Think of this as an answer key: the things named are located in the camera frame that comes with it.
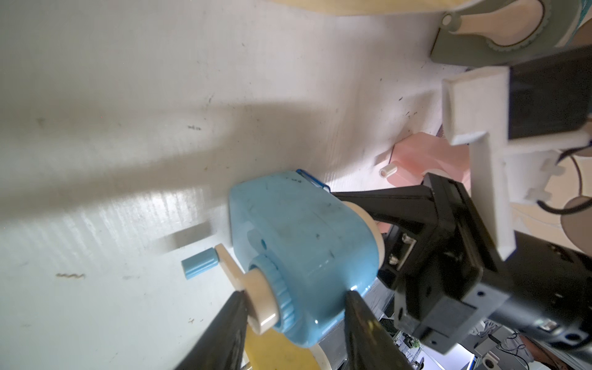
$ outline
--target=yellow plastic part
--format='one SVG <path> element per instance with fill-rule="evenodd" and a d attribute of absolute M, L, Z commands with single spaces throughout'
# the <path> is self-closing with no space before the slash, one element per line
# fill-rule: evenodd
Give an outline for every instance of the yellow plastic part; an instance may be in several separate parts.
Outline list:
<path fill-rule="evenodd" d="M 445 11 L 479 0 L 274 0 L 310 11 L 334 15 L 392 14 Z"/>
<path fill-rule="evenodd" d="M 309 349 L 297 347 L 275 330 L 256 335 L 247 325 L 244 351 L 253 370 L 321 370 Z"/>

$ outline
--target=scratch mark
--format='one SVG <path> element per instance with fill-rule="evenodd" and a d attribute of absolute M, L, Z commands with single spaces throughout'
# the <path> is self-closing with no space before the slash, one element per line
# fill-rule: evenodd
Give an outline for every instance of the scratch mark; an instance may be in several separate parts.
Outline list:
<path fill-rule="evenodd" d="M 84 274 L 56 274 L 56 278 L 66 278 L 66 279 L 84 279 L 86 277 L 86 275 Z"/>

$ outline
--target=pink plastic part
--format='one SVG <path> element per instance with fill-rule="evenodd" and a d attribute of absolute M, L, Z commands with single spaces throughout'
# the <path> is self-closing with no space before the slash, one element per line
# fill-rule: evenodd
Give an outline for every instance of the pink plastic part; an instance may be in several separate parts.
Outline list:
<path fill-rule="evenodd" d="M 398 169 L 387 180 L 396 187 L 419 185 L 427 172 L 433 172 L 471 188 L 468 145 L 451 146 L 441 137 L 417 133 L 395 144 L 391 163 Z"/>

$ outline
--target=screw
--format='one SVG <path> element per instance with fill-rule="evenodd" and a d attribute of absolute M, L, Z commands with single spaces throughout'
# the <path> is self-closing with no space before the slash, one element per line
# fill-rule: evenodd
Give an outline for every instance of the screw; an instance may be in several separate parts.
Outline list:
<path fill-rule="evenodd" d="M 411 244 L 412 242 L 415 242 L 415 239 L 413 239 L 412 237 L 410 237 L 407 234 L 403 234 L 403 237 L 401 238 L 401 240 L 403 241 L 403 243 L 405 244 Z"/>

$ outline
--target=white table surface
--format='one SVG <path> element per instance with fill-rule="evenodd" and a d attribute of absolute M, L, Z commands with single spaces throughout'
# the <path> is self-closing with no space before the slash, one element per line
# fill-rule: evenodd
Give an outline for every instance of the white table surface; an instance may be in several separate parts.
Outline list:
<path fill-rule="evenodd" d="M 1 2 L 0 368 L 173 368 L 231 293 L 180 261 L 230 244 L 234 184 L 387 187 L 392 144 L 438 130 L 438 19 Z"/>

